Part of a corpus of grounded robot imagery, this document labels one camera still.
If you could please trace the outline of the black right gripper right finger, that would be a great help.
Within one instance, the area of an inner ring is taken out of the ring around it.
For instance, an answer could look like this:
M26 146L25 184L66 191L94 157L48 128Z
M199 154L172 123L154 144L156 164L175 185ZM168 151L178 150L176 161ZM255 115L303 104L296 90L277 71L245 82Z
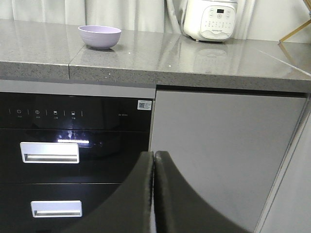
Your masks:
M154 209L158 233L245 233L203 200L167 151L155 154Z

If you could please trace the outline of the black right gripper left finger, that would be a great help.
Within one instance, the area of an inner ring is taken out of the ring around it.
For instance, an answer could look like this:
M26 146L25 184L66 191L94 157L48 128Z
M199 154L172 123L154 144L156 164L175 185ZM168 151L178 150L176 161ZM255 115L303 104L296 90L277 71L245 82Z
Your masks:
M91 214L63 233L149 233L154 153L141 152L116 191Z

